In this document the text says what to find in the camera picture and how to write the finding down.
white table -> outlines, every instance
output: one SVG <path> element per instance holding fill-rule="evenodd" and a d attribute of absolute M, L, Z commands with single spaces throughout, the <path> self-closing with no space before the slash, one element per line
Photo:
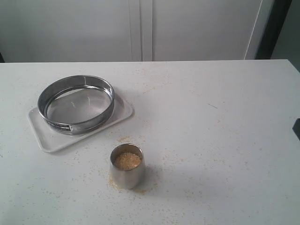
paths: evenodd
<path fill-rule="evenodd" d="M 135 115 L 42 152 L 27 119 L 65 76 L 100 76 Z M 295 225 L 300 74 L 287 60 L 0 64 L 0 224 Z M 121 143 L 145 155 L 136 191 L 109 178 Z"/>

